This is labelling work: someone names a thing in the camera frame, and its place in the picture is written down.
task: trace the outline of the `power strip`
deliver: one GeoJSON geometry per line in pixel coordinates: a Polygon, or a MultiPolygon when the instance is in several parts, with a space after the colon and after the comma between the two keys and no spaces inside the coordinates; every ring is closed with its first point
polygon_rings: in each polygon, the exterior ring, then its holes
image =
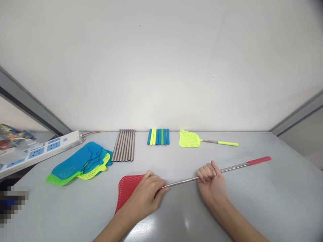
{"type": "Polygon", "coordinates": [[[0,165],[0,179],[73,148],[83,143],[83,141],[85,139],[82,134],[79,131],[74,131],[57,139],[47,141],[37,149],[32,150],[29,148],[24,150],[27,153],[25,158],[8,165],[0,165]]]}

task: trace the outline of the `gray frame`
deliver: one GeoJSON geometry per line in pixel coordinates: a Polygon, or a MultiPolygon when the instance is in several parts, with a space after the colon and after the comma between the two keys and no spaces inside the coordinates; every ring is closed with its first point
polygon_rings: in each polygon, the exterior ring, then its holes
{"type": "Polygon", "coordinates": [[[280,136],[321,108],[323,108],[323,91],[275,126],[271,132],[274,135],[280,136]]]}
{"type": "Polygon", "coordinates": [[[71,130],[0,67],[0,96],[58,136],[71,130]]]}

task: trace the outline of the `wire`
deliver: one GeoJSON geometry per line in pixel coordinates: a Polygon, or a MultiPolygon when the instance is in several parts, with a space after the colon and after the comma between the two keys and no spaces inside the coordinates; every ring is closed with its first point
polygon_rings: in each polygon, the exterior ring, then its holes
{"type": "Polygon", "coordinates": [[[90,134],[94,134],[94,133],[102,133],[102,132],[106,132],[106,131],[94,131],[94,132],[89,132],[86,134],[82,134],[82,136],[86,136],[86,135],[90,135],[90,134]]]}

